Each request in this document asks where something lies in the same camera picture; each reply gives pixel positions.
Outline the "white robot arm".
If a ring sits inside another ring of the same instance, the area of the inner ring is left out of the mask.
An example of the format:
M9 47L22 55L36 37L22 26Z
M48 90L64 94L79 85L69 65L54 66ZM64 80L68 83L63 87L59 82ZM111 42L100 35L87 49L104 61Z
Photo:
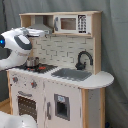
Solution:
M43 30L25 27L11 29L0 35L0 47L11 50L8 58L0 60L0 71L23 65L30 55L30 37L44 36ZM14 116L0 111L0 128L38 128L34 118L24 114Z

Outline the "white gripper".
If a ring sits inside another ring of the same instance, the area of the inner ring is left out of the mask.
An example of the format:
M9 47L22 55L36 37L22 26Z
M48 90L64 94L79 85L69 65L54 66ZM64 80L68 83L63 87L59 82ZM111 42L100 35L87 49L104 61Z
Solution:
M43 37L47 34L47 31L31 29L31 28L22 28L23 34L27 37Z

